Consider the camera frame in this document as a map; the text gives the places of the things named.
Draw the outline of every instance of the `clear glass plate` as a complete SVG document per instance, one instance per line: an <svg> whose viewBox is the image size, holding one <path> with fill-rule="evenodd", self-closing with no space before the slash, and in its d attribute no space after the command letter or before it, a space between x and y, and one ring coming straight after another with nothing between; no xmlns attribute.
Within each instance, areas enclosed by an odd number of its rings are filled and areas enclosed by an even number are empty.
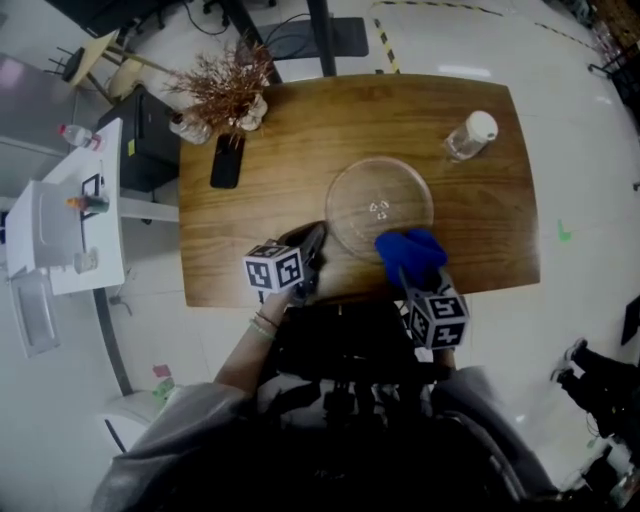
<svg viewBox="0 0 640 512"><path fill-rule="evenodd" d="M411 166L388 157L361 160L329 187L326 216L331 233L354 256L380 262L374 242L386 231L430 228L429 187Z"/></svg>

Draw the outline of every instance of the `white box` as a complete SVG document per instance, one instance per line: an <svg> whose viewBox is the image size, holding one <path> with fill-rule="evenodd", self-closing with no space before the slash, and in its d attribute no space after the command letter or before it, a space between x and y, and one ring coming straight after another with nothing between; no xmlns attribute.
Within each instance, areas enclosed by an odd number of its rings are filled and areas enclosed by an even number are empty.
<svg viewBox="0 0 640 512"><path fill-rule="evenodd" d="M278 293L304 280L299 247L258 245L242 262L249 286L254 290Z"/></svg>
<svg viewBox="0 0 640 512"><path fill-rule="evenodd" d="M6 219L9 277L70 265L83 251L80 212L65 204L79 193L72 185L29 182Z"/></svg>
<svg viewBox="0 0 640 512"><path fill-rule="evenodd" d="M409 329L429 350L460 346L469 322L467 306L456 294L410 300Z"/></svg>

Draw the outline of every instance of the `wooden table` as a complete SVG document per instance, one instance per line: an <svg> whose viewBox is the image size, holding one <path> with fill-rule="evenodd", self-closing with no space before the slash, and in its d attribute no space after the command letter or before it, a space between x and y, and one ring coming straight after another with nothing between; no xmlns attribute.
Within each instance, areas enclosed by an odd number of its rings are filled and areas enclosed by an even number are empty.
<svg viewBox="0 0 640 512"><path fill-rule="evenodd" d="M270 87L262 133L247 137L240 182L209 186L215 139L183 142L180 235L189 306L256 304L242 256L268 238L325 218L333 179L362 158L413 166L434 201L433 232L449 254L461 293L539 282L537 211L531 169L509 89L423 75L320 78ZM474 110L498 122L497 140L453 163L443 141ZM319 298L391 296L384 268L350 255L333 237Z"/></svg>

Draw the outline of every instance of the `smartphone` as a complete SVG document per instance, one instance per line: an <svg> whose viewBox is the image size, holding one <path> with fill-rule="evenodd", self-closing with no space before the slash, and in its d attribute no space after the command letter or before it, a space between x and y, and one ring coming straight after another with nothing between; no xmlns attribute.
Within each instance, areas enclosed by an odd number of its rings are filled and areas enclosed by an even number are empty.
<svg viewBox="0 0 640 512"><path fill-rule="evenodd" d="M216 154L211 169L211 186L213 188L236 188L240 177L244 138L220 135L216 144Z"/></svg>

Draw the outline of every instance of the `person's foot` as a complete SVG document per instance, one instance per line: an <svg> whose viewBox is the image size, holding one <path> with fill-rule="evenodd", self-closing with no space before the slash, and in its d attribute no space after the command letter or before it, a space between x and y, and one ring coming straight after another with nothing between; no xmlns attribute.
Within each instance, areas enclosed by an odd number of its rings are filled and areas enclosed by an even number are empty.
<svg viewBox="0 0 640 512"><path fill-rule="evenodd" d="M565 379L568 375L573 375L572 368L569 368L567 366L556 368L551 373L551 382L562 384L563 379Z"/></svg>
<svg viewBox="0 0 640 512"><path fill-rule="evenodd" d="M564 353L564 360L565 361L573 361L573 357L575 356L576 352L580 349L586 348L587 346L587 340L585 340L584 338L580 338L578 339L571 347L569 347L566 352Z"/></svg>

